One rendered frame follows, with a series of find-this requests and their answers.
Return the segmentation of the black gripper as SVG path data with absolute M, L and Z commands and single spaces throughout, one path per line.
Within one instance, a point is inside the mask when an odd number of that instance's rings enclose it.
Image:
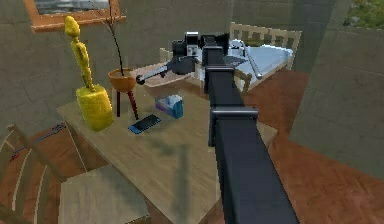
M 172 53 L 173 56 L 167 65 L 151 70 L 145 75 L 137 75 L 136 83 L 144 85 L 147 79 L 155 76 L 164 78 L 169 70 L 177 75 L 186 75 L 195 71 L 196 58 L 188 55 L 187 44 L 184 40 L 175 40 L 172 42 Z

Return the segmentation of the pale side table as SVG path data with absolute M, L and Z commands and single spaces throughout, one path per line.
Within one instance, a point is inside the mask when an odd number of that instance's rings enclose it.
M 164 63 L 153 64 L 149 66 L 145 66 L 142 68 L 137 68 L 132 71 L 132 76 L 136 79 L 137 75 L 145 75 L 149 71 L 159 68 L 160 66 L 165 65 Z M 153 78 L 147 79 L 144 86 L 149 88 L 158 88 L 158 87 L 169 87 L 176 86 L 179 82 L 188 79 L 198 79 L 198 66 L 195 66 L 195 71 L 188 73 L 186 75 L 177 75 L 172 71 L 168 71 L 164 78 L 160 76 L 155 76 Z

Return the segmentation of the orange pot plant on stand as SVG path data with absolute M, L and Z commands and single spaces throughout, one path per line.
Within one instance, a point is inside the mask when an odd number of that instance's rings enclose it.
M 137 105 L 133 94 L 133 89 L 136 85 L 136 79 L 131 75 L 132 69 L 123 67 L 123 60 L 121 55 L 120 46 L 116 37 L 116 22 L 121 18 L 117 14 L 115 7 L 111 2 L 108 3 L 108 14 L 101 18 L 104 26 L 112 35 L 114 44 L 117 49 L 119 59 L 119 67 L 108 73 L 109 82 L 113 89 L 116 91 L 116 116 L 121 115 L 121 95 L 126 94 L 129 98 L 131 108 L 136 120 L 139 119 Z

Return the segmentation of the blue tissue box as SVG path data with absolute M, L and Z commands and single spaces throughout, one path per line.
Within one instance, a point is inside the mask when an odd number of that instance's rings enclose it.
M 183 98 L 179 95 L 156 98 L 155 107 L 175 119 L 183 116 Z

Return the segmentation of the blue black phone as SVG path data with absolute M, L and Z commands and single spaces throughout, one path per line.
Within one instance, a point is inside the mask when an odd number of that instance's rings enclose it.
M 140 134 L 143 131 L 159 123 L 161 119 L 154 114 L 148 115 L 147 117 L 139 120 L 133 125 L 129 126 L 128 129 L 134 134 Z

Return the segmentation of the yellow statue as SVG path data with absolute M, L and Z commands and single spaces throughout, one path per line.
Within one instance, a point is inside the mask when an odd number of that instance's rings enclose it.
M 64 32 L 71 38 L 70 47 L 84 83 L 76 90 L 82 117 L 92 131 L 101 131 L 114 122 L 108 93 L 102 85 L 93 83 L 87 48 L 80 40 L 80 26 L 73 16 L 65 17 Z

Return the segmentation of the wooden table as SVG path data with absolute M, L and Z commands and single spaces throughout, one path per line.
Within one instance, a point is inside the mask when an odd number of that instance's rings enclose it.
M 123 113 L 108 128 L 94 132 L 85 124 L 77 102 L 58 113 L 142 193 L 154 208 L 154 224 L 214 224 L 222 214 L 216 155 L 208 146 L 209 101 L 180 91 L 184 114 L 175 119 L 155 108 L 144 87 L 134 89 L 139 116 L 160 122 L 141 134 Z

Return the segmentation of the white pillow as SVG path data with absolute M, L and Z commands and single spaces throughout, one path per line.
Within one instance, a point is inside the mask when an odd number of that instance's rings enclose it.
M 245 50 L 247 46 L 242 40 L 238 39 L 233 39 L 230 41 L 230 48 L 231 49 L 240 49 L 240 50 Z

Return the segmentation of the grey baseball bat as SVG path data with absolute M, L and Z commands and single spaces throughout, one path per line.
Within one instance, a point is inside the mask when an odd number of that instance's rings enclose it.
M 253 72 L 255 73 L 255 76 L 258 80 L 261 80 L 262 79 L 262 74 L 259 72 L 259 69 L 256 65 L 256 63 L 254 62 L 253 58 L 252 58 L 252 55 L 250 54 L 250 51 L 248 50 L 248 47 L 246 46 L 246 44 L 244 43 L 244 41 L 240 41 L 241 45 L 242 45 L 242 48 L 243 48 L 243 55 L 244 57 L 246 57 L 251 65 L 251 68 L 253 70 Z

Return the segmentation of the white framed bed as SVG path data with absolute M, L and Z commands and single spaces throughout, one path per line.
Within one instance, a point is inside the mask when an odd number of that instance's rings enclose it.
M 196 58 L 195 66 L 198 66 L 199 75 L 198 79 L 191 79 L 191 83 L 199 85 L 204 82 L 203 48 L 214 46 L 222 50 L 225 63 L 234 67 L 235 86 L 241 93 L 247 93 L 281 68 L 291 69 L 300 37 L 300 31 L 258 27 L 235 22 L 231 23 L 229 33 L 203 35 L 198 32 L 186 32 L 183 40 L 187 44 L 188 55 Z M 233 39 L 244 41 L 262 74 L 261 80 L 256 78 L 248 59 L 243 55 L 243 50 L 230 48 L 230 41 Z M 164 48 L 160 49 L 160 58 L 165 65 L 172 56 L 172 52 Z

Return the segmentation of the wooden chair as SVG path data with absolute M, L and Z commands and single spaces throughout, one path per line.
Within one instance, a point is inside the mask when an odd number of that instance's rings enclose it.
M 58 224 L 150 224 L 142 196 L 111 165 L 60 183 Z

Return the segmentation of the orange white striped rug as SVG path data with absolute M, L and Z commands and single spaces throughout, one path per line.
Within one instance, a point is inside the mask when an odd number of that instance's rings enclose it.
M 7 129 L 9 134 L 0 144 L 0 185 L 3 183 L 12 155 L 15 152 L 14 146 L 20 143 L 28 149 L 28 153 L 24 157 L 13 190 L 12 206 L 8 207 L 0 203 L 0 221 L 4 224 L 47 224 L 45 217 L 51 178 L 55 176 L 60 183 L 64 183 L 68 177 L 16 125 L 11 124 Z M 43 171 L 39 180 L 33 219 L 29 221 L 23 213 L 32 182 L 33 169 L 37 163 L 43 166 Z

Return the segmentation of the orange framed wall picture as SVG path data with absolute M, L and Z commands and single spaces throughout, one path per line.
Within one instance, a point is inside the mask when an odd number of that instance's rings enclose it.
M 124 21 L 119 0 L 23 0 L 36 32 L 63 31 L 65 18 L 71 16 L 79 25 Z

